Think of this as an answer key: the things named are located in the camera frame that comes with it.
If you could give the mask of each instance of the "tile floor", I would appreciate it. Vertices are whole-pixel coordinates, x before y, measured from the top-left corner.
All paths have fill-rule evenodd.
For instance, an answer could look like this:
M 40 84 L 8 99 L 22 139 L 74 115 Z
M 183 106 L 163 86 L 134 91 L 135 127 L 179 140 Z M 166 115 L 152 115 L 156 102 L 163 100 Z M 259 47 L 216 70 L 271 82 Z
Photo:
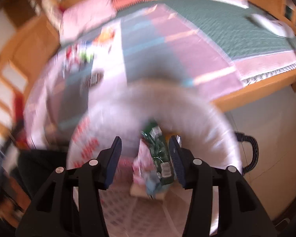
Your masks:
M 258 141 L 258 164 L 245 178 L 274 219 L 296 196 L 296 93 L 287 87 L 225 114 L 235 130 Z M 240 150 L 247 164 L 250 144 Z

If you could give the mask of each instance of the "green plastic packaging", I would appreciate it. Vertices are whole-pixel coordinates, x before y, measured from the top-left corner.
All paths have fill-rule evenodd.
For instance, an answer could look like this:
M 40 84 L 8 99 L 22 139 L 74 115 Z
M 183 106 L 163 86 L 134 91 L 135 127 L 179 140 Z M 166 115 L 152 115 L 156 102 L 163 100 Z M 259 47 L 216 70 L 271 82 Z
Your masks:
M 173 183 L 174 173 L 168 146 L 157 122 L 151 120 L 141 134 L 149 145 L 150 155 L 155 163 L 161 185 Z

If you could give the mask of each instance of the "pink pillow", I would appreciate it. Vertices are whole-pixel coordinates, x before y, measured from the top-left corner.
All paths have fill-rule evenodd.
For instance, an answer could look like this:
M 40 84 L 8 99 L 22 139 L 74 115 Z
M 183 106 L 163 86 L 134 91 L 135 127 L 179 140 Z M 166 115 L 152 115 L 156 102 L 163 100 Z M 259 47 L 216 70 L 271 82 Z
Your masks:
M 60 31 L 60 43 L 72 42 L 78 36 L 114 18 L 112 0 L 84 0 L 65 10 Z

